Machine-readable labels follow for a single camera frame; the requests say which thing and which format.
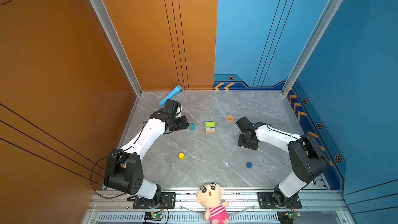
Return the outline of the yellow cylinder block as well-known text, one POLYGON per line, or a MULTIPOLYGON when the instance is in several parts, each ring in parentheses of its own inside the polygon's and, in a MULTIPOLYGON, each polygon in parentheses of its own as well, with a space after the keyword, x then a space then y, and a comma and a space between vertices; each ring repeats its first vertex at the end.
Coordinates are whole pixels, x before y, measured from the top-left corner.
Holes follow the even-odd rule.
POLYGON ((179 157, 180 160, 184 160, 184 153, 182 153, 182 152, 179 153, 178 157, 179 157))

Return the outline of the circuit board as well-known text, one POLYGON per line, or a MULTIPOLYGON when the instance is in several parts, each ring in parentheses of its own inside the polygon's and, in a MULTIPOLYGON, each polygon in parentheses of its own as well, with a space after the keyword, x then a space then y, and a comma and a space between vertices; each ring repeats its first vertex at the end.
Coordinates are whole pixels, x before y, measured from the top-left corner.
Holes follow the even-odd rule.
POLYGON ((281 224, 293 224, 296 218, 301 217, 299 212, 277 212, 277 215, 281 224))
POLYGON ((165 215, 158 212, 145 212, 143 222, 144 224, 160 224, 164 221, 165 215))

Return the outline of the aluminium front rail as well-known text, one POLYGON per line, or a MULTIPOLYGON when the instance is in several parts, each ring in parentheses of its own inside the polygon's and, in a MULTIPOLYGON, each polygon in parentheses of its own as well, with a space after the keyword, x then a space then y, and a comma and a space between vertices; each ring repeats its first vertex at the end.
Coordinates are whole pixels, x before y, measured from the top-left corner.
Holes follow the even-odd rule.
POLYGON ((271 190, 222 188, 167 189, 158 204, 117 191, 99 191, 85 224, 353 224, 335 190, 305 189, 286 200, 271 190))

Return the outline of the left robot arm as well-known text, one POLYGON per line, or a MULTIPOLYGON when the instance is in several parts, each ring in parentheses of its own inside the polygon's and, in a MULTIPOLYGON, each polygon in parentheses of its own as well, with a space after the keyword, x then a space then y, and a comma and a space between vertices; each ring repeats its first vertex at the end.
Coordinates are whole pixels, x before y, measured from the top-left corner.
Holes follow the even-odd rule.
POLYGON ((112 149, 107 156, 104 185, 159 203, 161 187, 144 178, 142 160, 160 136, 189 127, 181 110, 179 102, 167 100, 164 107, 150 116, 142 130, 130 142, 120 149, 112 149))

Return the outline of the cyan toy microphone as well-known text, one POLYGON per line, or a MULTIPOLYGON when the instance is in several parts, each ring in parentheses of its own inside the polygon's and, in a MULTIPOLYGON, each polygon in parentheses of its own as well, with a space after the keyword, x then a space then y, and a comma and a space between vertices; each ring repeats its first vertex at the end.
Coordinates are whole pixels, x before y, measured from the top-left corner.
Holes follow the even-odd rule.
POLYGON ((176 86, 165 98, 163 98, 160 102, 159 102, 159 106, 163 106, 167 100, 170 100, 175 94, 177 94, 178 92, 180 92, 182 89, 182 87, 180 85, 176 86))

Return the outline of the right circuit board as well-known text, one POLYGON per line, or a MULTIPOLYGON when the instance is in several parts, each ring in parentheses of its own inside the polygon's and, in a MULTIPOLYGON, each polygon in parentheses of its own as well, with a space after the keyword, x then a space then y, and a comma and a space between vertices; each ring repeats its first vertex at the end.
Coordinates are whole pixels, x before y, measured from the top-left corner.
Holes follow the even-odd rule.
POLYGON ((299 212, 277 212, 277 215, 281 224, 293 224, 296 218, 301 217, 299 212))

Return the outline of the left circuit board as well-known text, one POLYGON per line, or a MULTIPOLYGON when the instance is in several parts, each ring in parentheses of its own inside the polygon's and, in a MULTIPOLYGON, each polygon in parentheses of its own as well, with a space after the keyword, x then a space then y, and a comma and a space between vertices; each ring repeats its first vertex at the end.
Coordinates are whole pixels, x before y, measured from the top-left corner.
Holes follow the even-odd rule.
POLYGON ((144 224, 160 224, 164 221, 165 215, 158 212, 145 212, 143 222, 144 224))

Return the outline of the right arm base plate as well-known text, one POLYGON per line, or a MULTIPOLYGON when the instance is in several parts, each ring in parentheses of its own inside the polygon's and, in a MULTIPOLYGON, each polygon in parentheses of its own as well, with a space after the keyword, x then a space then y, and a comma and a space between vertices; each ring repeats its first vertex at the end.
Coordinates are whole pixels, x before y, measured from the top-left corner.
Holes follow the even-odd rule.
POLYGON ((279 192, 258 192, 257 197, 261 209, 302 208, 298 194, 294 194, 292 197, 286 198, 279 192))

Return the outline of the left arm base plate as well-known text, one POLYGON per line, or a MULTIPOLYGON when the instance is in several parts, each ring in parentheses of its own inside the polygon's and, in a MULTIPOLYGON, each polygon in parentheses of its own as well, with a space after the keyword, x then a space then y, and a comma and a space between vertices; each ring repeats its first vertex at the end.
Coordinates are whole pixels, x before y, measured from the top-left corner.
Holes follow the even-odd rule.
POLYGON ((167 207, 174 209, 176 203, 176 192, 161 192, 155 195, 153 199, 146 199, 142 197, 136 198, 133 203, 134 209, 161 209, 167 207))

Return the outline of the plush doll pink shirt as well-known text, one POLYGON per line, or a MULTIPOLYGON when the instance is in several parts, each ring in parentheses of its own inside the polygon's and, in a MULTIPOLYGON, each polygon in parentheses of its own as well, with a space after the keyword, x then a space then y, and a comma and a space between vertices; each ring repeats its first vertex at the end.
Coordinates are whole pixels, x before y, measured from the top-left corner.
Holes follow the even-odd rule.
POLYGON ((229 224, 230 218, 226 208, 229 202, 222 201, 225 190, 217 183, 202 186, 196 193, 197 204, 206 208, 204 220, 211 224, 229 224))

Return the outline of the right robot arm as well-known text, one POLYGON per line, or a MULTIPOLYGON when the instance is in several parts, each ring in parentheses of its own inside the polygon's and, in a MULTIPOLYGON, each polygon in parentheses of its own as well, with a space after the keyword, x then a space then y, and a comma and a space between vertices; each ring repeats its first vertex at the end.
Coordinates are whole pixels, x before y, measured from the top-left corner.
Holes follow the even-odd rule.
POLYGON ((291 134, 263 122, 252 123, 247 117, 236 122, 241 131, 238 146, 257 150, 259 143, 275 146, 290 158, 292 172, 274 188, 273 199, 277 206, 285 207, 300 190, 326 172, 331 163, 311 134, 291 134))

